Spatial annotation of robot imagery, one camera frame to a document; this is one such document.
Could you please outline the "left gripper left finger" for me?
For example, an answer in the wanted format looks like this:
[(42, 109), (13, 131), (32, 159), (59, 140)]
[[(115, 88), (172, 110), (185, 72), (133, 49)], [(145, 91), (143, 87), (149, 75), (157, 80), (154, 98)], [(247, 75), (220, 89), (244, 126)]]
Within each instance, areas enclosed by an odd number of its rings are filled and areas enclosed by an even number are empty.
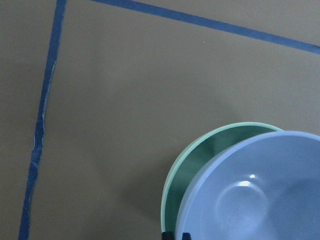
[(162, 232), (161, 240), (174, 240), (174, 233), (172, 231)]

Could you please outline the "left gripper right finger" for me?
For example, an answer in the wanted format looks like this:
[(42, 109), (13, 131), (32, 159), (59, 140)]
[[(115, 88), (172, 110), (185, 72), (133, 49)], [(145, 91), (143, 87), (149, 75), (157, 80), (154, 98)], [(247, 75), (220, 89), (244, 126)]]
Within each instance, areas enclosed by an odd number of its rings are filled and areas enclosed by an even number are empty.
[(191, 240), (191, 235), (188, 232), (182, 234), (182, 240)]

